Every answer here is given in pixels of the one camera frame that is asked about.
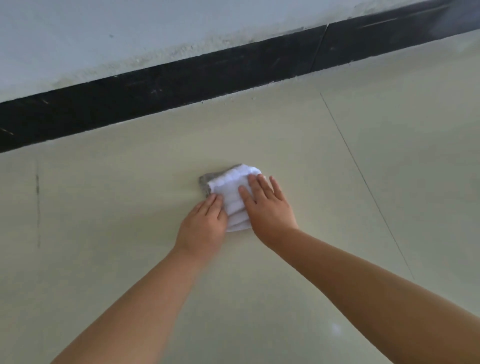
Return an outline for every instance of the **black baseboard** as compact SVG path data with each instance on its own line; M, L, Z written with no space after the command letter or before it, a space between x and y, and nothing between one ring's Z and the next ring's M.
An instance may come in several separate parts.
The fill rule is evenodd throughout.
M0 103L0 152L480 28L480 1L431 0Z

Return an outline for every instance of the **grout line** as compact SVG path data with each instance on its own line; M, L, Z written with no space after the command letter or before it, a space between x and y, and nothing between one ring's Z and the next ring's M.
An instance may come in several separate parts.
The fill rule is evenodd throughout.
M348 152L350 153L350 156L351 156L352 159L353 159L353 162L355 163L355 166L357 166L357 169L358 169L358 171L359 171L359 173L360 173L360 176L362 177L363 182L365 183L365 186L367 186L368 192L370 192L370 196L372 196L372 199L373 199L373 201L375 202L375 205L377 206L378 212L380 212L380 216L382 217L382 219L384 220L385 225L387 226L388 232L389 232L390 235L392 236L392 239L393 239L393 241L395 242L398 251L399 251L400 254L402 255L403 261L404 261L405 264L407 265L407 268L408 268L408 270L410 271L410 274L412 275L413 280L415 280L415 276L413 275L412 270L410 269L410 266L408 265L407 260L405 259L405 256L403 255L402 250L400 249L400 246L398 245L398 243L397 243L397 241L396 241L396 239L395 239L395 236L393 235L392 230L390 229L390 226L388 226L388 222L387 222L387 220L385 219L385 216L383 215L383 213L382 213L382 211L381 211L381 209L380 209L380 206L379 206L378 203L377 203L377 200L376 200L375 197L373 196L373 193L372 193L370 187L368 186L367 181L365 180L365 177L363 176L363 173L361 172L360 167L359 167L357 161L356 161L355 158L353 157L352 151L350 150L350 147L348 146L347 141L346 141L345 138L343 137L343 134L342 134L342 132L340 131L340 128L338 127L338 124L336 123L335 118L333 117L333 114L332 114L332 112L330 111L330 108L328 107L327 102L326 102L325 99L324 99L324 96L322 95L322 93L321 93L320 91L318 91L318 93L320 94L320 97L322 98L325 106L327 107L327 110L328 110L328 112L330 113L330 116L331 116L333 122L335 123L335 126L336 126L338 132L340 133L340 136L342 137L343 142L345 143L345 146L347 147L347 150L348 150Z
M327 28L325 28L324 33L323 33L322 36L320 37L320 41L318 42L317 49L315 50L315 54L313 55L312 64L310 65L310 69L309 69L308 73L312 73L313 66L314 66L314 64L315 64L315 60L317 59L318 52L320 51L320 47L322 46L322 43L323 43L323 41L324 41L324 39L325 39L325 34L327 34L327 30L328 30L328 28L329 28L329 25L330 25L330 24L327 24Z
M40 235L40 173L38 166L38 159L35 160L35 184L36 184L36 247L40 249L41 235Z

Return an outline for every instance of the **white wall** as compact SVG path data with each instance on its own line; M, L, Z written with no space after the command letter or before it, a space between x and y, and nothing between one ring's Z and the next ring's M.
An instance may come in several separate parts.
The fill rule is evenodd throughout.
M2 0L0 102L418 0Z

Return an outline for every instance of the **tile floor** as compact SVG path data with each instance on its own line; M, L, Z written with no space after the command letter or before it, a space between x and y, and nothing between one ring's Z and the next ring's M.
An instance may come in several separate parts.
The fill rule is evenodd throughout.
M307 232L480 314L479 64L472 32L1 154L1 362L49 363L166 255L197 177L238 162ZM164 362L388 360L242 231Z

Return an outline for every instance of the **white rag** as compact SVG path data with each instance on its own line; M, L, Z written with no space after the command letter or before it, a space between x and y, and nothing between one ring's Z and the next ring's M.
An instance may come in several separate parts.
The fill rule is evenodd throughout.
M228 215L227 231L238 231L252 227L238 189L243 185L248 192L252 193L247 176L249 174L256 176L260 173L258 168L240 164L207 183L211 193L223 195L223 208Z

